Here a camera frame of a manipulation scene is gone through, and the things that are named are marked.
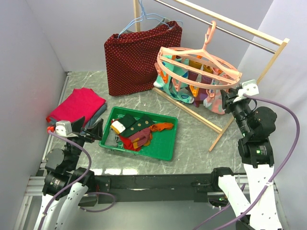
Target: orange sock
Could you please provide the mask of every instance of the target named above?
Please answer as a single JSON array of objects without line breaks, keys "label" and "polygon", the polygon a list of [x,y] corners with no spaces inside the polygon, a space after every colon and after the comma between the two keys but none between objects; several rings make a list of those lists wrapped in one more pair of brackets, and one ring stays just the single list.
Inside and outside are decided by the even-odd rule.
[{"label": "orange sock", "polygon": [[154,124],[152,126],[150,126],[150,130],[152,132],[156,132],[156,131],[162,131],[164,129],[172,129],[174,127],[174,125],[172,123],[158,123],[158,124]]}]

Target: red sock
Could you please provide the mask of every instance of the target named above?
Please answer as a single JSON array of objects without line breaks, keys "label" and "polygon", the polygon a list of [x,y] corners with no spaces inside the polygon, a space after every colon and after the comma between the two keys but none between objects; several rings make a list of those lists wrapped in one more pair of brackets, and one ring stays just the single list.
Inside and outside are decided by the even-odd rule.
[{"label": "red sock", "polygon": [[128,138],[124,138],[124,137],[122,137],[121,135],[119,135],[119,138],[120,138],[121,141],[123,142],[124,148],[125,148],[125,149],[127,149],[127,150],[133,150],[133,151],[136,151],[136,152],[138,152],[138,151],[141,150],[140,147],[138,147],[137,149],[135,149],[135,148],[133,147],[133,144],[132,144],[131,140],[129,140]]}]

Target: cable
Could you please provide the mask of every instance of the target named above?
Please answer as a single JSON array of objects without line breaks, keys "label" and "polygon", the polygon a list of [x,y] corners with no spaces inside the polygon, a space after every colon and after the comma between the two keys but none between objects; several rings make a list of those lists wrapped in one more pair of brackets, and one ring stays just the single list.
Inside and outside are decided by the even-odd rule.
[{"label": "cable", "polygon": [[110,193],[101,193],[101,192],[94,192],[94,193],[87,193],[88,195],[95,195],[95,194],[100,194],[100,195],[107,195],[107,196],[110,196],[113,198],[113,202],[111,203],[111,205],[109,207],[106,207],[104,209],[101,209],[101,210],[88,210],[88,209],[85,209],[83,207],[80,207],[80,209],[86,211],[86,212],[103,212],[103,211],[107,211],[108,209],[112,208],[115,204],[115,196],[110,194]]},{"label": "cable", "polygon": [[[69,139],[67,139],[67,138],[61,137],[61,136],[59,136],[59,135],[57,135],[57,134],[51,132],[50,130],[48,131],[48,133],[49,133],[50,135],[56,137],[56,138],[59,138],[59,139],[65,141],[65,142],[67,142],[67,143],[69,143],[69,144],[71,144],[71,145],[77,147],[77,148],[80,149],[82,152],[84,152],[85,155],[86,155],[87,158],[88,158],[88,167],[87,167],[87,169],[85,170],[85,172],[84,172],[79,178],[77,178],[76,180],[74,180],[74,181],[71,182],[70,184],[66,185],[66,186],[65,186],[64,188],[62,188],[61,190],[59,190],[59,191],[50,199],[50,201],[49,201],[48,204],[46,205],[45,210],[43,211],[43,216],[42,216],[42,218],[41,218],[41,220],[40,220],[40,222],[39,222],[38,230],[41,230],[41,229],[42,229],[42,226],[43,226],[43,223],[44,223],[44,219],[45,219],[45,217],[46,217],[46,215],[47,215],[47,211],[48,211],[50,205],[52,204],[52,202],[57,198],[58,195],[60,195],[60,194],[61,194],[62,192],[64,192],[66,189],[68,189],[68,188],[71,187],[73,184],[77,183],[77,182],[80,181],[83,177],[85,177],[85,175],[89,172],[89,170],[90,170],[90,168],[91,168],[91,165],[92,165],[92,159],[91,159],[90,154],[89,154],[82,146],[76,144],[75,142],[73,142],[73,141],[71,141],[71,140],[69,140]],[[114,197],[112,194],[105,194],[105,193],[102,193],[102,194],[103,194],[103,195],[111,196],[111,197],[113,198],[113,203],[112,203],[109,207],[107,207],[107,208],[104,209],[104,210],[108,210],[109,208],[111,208],[111,207],[114,206],[114,204],[115,204],[115,197]]]},{"label": "cable", "polygon": [[[241,190],[243,191],[245,188],[245,184],[242,185]],[[204,222],[200,223],[199,225],[197,225],[195,228],[193,228],[193,230],[197,230],[199,229],[204,223],[207,223],[209,220],[213,219],[214,217],[216,217],[217,215],[221,214],[222,212],[224,212],[226,209],[228,209],[230,207],[230,203],[228,203],[228,205],[226,205],[224,208],[222,208],[220,211],[218,211],[217,213],[215,213],[213,216],[209,217],[208,219],[206,219]]]},{"label": "cable", "polygon": [[220,229],[223,229],[223,228],[226,228],[227,226],[235,223],[237,220],[240,220],[242,217],[244,217],[249,211],[252,210],[252,208],[258,203],[258,201],[261,199],[262,195],[264,194],[265,190],[267,189],[267,187],[269,186],[270,183],[273,182],[273,179],[276,177],[276,175],[281,171],[281,169],[283,169],[284,165],[288,162],[289,158],[291,157],[295,147],[296,147],[296,144],[297,144],[297,141],[298,141],[298,138],[299,138],[299,133],[300,133],[300,125],[299,125],[299,121],[298,121],[298,118],[297,116],[295,115],[295,113],[289,109],[288,107],[282,105],[282,104],[279,104],[277,102],[274,102],[274,101],[271,101],[271,100],[268,100],[268,99],[264,99],[264,98],[258,98],[258,97],[253,97],[253,96],[248,96],[246,94],[244,94],[245,97],[247,98],[250,98],[252,100],[258,100],[258,101],[262,101],[262,102],[267,102],[267,103],[270,103],[270,104],[273,104],[273,105],[276,105],[278,107],[281,107],[283,108],[284,110],[288,111],[291,116],[294,118],[295,120],[295,124],[296,124],[296,134],[295,134],[295,139],[293,141],[293,144],[287,154],[287,156],[285,157],[285,159],[283,160],[283,162],[281,163],[281,165],[277,168],[277,170],[273,173],[273,175],[270,177],[270,179],[268,180],[268,184],[266,184],[263,189],[261,190],[261,192],[259,193],[259,195],[257,196],[256,200],[248,207],[248,209],[246,209],[245,212],[241,213],[240,216],[234,218],[233,220],[231,220],[230,222],[218,227],[218,228],[215,228],[214,230],[220,230]]}]

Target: hanger hook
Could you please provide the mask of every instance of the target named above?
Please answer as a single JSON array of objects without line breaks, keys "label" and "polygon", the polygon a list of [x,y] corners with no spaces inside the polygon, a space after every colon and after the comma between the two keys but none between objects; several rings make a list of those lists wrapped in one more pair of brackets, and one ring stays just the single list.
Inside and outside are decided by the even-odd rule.
[{"label": "hanger hook", "polygon": [[216,28],[216,21],[211,21],[212,25],[208,27],[207,33],[205,34],[205,45],[209,44],[211,42],[211,39],[213,37],[215,28]]}]

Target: clothes hanger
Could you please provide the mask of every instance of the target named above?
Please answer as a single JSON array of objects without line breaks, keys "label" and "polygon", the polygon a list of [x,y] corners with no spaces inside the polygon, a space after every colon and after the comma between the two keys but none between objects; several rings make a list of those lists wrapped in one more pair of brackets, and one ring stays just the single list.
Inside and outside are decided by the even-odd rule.
[{"label": "clothes hanger", "polygon": [[[223,89],[228,89],[231,88],[235,85],[237,85],[240,81],[240,78],[242,76],[242,73],[237,71],[237,69],[232,66],[231,64],[229,64],[228,62],[222,60],[221,58],[218,58],[214,55],[209,54],[206,51],[206,46],[211,42],[211,39],[213,37],[214,31],[215,31],[215,27],[216,27],[216,22],[212,21],[212,26],[209,26],[208,31],[205,35],[205,42],[204,45],[202,47],[202,49],[189,49],[189,48],[182,48],[182,47],[176,47],[176,48],[165,48],[162,47],[160,48],[159,54],[157,56],[157,63],[159,66],[157,69],[157,71],[161,74],[161,72],[163,73],[163,71],[166,73],[166,75],[161,75],[162,79],[164,81],[168,80],[168,76],[171,76],[172,82],[175,85],[175,89],[180,89],[180,84],[186,83],[188,85],[190,85],[191,91],[193,93],[193,95],[197,95],[198,93],[198,88],[203,88],[203,89],[209,89],[209,90],[223,90]],[[175,56],[180,56],[182,58],[187,58],[196,62],[199,62],[201,64],[204,64],[206,66],[210,66],[211,68],[217,68],[222,70],[227,78],[223,77],[223,76],[219,76],[219,75],[214,75],[211,73],[208,73],[206,71],[200,70],[200,69],[196,69],[187,65],[184,65],[182,63],[176,62],[172,59],[168,59],[166,57],[164,57],[163,55],[171,55],[173,57]],[[198,73],[200,75],[205,75],[207,77],[210,77],[212,79],[218,80],[219,82],[222,82],[223,85],[210,85],[210,84],[204,84],[204,83],[200,83],[200,82],[196,82],[196,81],[192,81],[189,79],[185,79],[173,72],[171,72],[169,69],[167,69],[164,65],[163,62],[168,62],[170,64],[173,64],[175,66],[181,67],[183,69],[187,69],[189,71]]]},{"label": "clothes hanger", "polygon": [[164,24],[164,25],[167,25],[168,28],[170,28],[170,29],[172,28],[172,27],[170,27],[168,24],[166,24],[165,22],[163,22],[163,21],[161,21],[161,20],[159,20],[159,19],[156,19],[156,18],[148,18],[147,16],[149,16],[149,15],[156,15],[156,16],[159,16],[160,18],[165,18],[165,17],[162,17],[162,16],[160,16],[160,15],[158,15],[158,14],[156,14],[156,13],[146,14],[145,8],[144,8],[144,6],[143,6],[143,0],[138,0],[138,2],[139,2],[140,6],[141,6],[141,9],[142,9],[141,16],[138,17],[138,18],[136,18],[136,19],[133,19],[133,20],[126,26],[126,28],[123,29],[123,30],[119,33],[118,38],[119,38],[119,36],[120,36],[123,32],[125,32],[130,26],[132,26],[132,25],[135,24],[135,23],[142,22],[142,21],[144,20],[144,17],[145,17],[145,19],[155,19],[155,20],[159,21],[160,23],[162,23],[162,24]]}]

